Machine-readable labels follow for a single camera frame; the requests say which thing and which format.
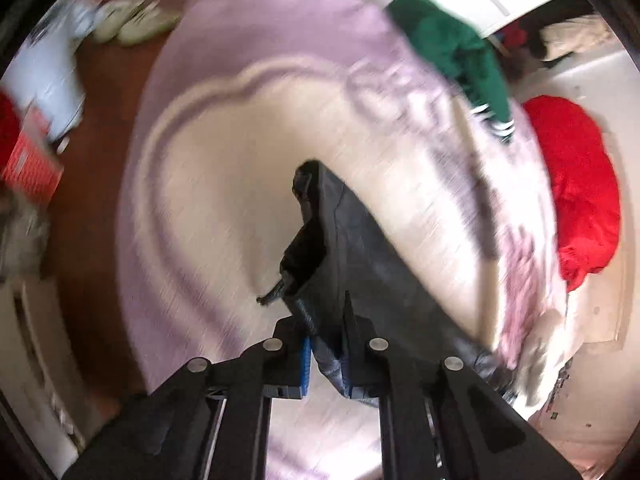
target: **shoe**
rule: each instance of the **shoe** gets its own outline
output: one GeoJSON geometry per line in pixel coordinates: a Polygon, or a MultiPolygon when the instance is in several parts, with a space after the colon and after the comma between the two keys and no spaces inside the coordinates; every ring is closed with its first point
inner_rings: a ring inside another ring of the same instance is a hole
{"type": "Polygon", "coordinates": [[[180,21],[180,13],[162,10],[158,2],[149,4],[125,23],[118,32],[118,42],[123,46],[132,46],[172,30],[180,21]]]}
{"type": "Polygon", "coordinates": [[[98,11],[100,22],[94,29],[94,40],[106,43],[115,38],[122,26],[135,16],[146,0],[111,0],[98,11]]]}

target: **brown floor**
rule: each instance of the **brown floor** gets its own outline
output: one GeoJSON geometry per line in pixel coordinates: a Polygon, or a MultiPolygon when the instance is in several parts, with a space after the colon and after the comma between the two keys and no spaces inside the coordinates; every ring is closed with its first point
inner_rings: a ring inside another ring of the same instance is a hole
{"type": "MultiPolygon", "coordinates": [[[[160,0],[181,9],[186,0],[160,0]]],[[[77,52],[84,118],[61,156],[65,174],[50,204],[44,273],[60,304],[87,385],[105,415],[142,388],[120,315],[114,217],[129,136],[146,78],[164,38],[123,48],[86,40],[77,52]]]]}

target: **red towel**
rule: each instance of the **red towel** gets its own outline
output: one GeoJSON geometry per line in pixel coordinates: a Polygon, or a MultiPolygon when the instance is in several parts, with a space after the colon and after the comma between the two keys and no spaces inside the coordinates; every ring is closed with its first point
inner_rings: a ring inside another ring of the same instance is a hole
{"type": "Polygon", "coordinates": [[[620,192],[597,124],[577,104],[543,95],[524,109],[538,136],[558,218],[560,273],[567,291],[612,259],[620,235],[620,192]]]}

